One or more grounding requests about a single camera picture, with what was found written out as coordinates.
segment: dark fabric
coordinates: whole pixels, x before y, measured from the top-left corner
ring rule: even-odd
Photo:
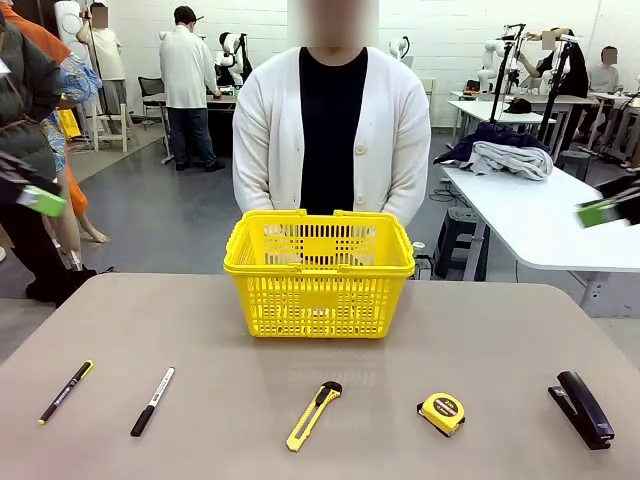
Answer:
[[[40,214],[21,205],[0,207],[0,224],[15,245],[13,253],[47,289],[48,297],[61,305],[75,291]]]
[[[584,135],[588,135],[589,132],[591,131],[591,127],[593,125],[593,122],[595,122],[598,119],[598,112],[600,111],[600,108],[598,107],[587,107],[587,113],[584,116],[584,119],[582,120],[582,123],[580,124],[580,133],[584,134]],[[602,113],[604,113],[605,117],[607,117],[607,119],[609,118],[609,113],[611,113],[611,106],[605,106],[602,109]],[[604,133],[605,130],[607,129],[607,123],[608,120],[605,120],[602,125],[598,126],[598,132],[600,133]]]
[[[353,149],[360,121],[369,54],[329,67],[300,50],[304,127],[301,208],[311,215],[353,210]]]
[[[518,148],[541,148],[549,153],[549,147],[539,142],[533,135],[517,133],[511,127],[500,127],[491,123],[481,123],[474,133],[460,140],[453,150],[440,155],[433,163],[442,163],[447,160],[466,162],[471,157],[473,144],[476,142],[490,142]]]
[[[168,108],[171,145],[177,165],[190,163],[186,138],[195,138],[205,167],[216,163],[206,108]]]
[[[565,75],[558,95],[573,95],[575,97],[587,98],[589,91],[589,75],[587,74],[587,66],[584,55],[580,46],[574,45],[569,55],[571,71]],[[537,68],[540,75],[547,70],[553,69],[553,53],[544,59],[542,64]]]
[[[60,101],[58,67],[11,24],[6,25],[0,58],[11,70],[7,78],[0,79],[0,150],[23,160],[40,176],[53,179],[53,153],[35,122],[42,121]],[[12,125],[27,117],[32,122]]]

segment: humanoid robot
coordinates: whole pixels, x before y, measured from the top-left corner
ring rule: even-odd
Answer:
[[[220,46],[222,51],[216,53],[214,61],[218,85],[241,87],[253,70],[247,56],[247,35],[224,32]]]

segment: black cap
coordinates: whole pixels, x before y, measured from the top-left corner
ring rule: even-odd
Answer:
[[[531,113],[533,108],[531,103],[524,98],[516,98],[511,102],[511,106],[507,108],[504,113]]]
[[[173,18],[176,21],[176,25],[178,23],[184,23],[185,25],[189,25],[192,22],[197,22],[198,20],[202,20],[204,17],[196,17],[196,14],[193,13],[191,7],[187,7],[183,5],[182,7],[178,7],[173,12]]]

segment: white cardigan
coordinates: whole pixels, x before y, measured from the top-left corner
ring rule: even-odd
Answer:
[[[407,225],[427,186],[429,100],[406,65],[380,50],[368,51],[353,149],[353,210],[392,213]],[[295,48],[262,64],[238,96],[233,184],[243,212],[300,208],[304,131],[299,54]],[[327,88],[340,95],[340,85]],[[328,195],[331,188],[326,185]]]

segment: table leg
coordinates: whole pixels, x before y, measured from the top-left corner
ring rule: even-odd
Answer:
[[[478,260],[482,251],[482,243],[484,242],[484,229],[487,224],[481,218],[476,223],[476,231],[471,238],[471,247],[469,248],[469,257],[467,258],[467,266],[464,269],[464,281],[473,282],[476,279],[476,270],[478,269]]]
[[[600,100],[600,108],[598,109],[598,116],[596,117],[596,121],[593,122],[593,130],[591,131],[591,136],[589,137],[589,144],[587,145],[587,150],[589,152],[593,151],[593,144],[595,143],[596,135],[598,134],[598,128],[596,127],[596,123],[600,118],[600,115],[602,115],[602,112],[604,110],[604,104],[605,104],[605,101]]]
[[[168,132],[168,122],[165,119],[165,115],[166,115],[166,108],[164,107],[164,105],[160,105],[160,120],[162,121],[162,130],[164,132],[164,146],[167,149],[167,156],[165,158],[162,159],[161,163],[162,165],[166,165],[167,163],[169,163],[171,160],[173,160],[173,153],[171,153],[171,147],[169,146],[169,134]]]
[[[624,151],[625,157],[629,160],[633,157],[633,152],[635,152],[636,147],[638,146],[638,141],[640,140],[640,115],[636,115],[636,123],[633,125],[633,130],[631,131],[631,135],[629,135],[629,140],[627,141],[627,147]]]
[[[594,273],[589,282],[587,282],[587,289],[582,296],[582,300],[580,300],[580,308],[582,308],[587,315],[591,316],[591,308],[598,301],[610,276],[610,273],[597,272]]]
[[[460,121],[460,110],[456,108],[456,122],[453,124],[453,135],[451,135],[451,143],[447,143],[447,147],[453,150],[453,147],[458,143],[456,135],[458,133],[458,122]]]

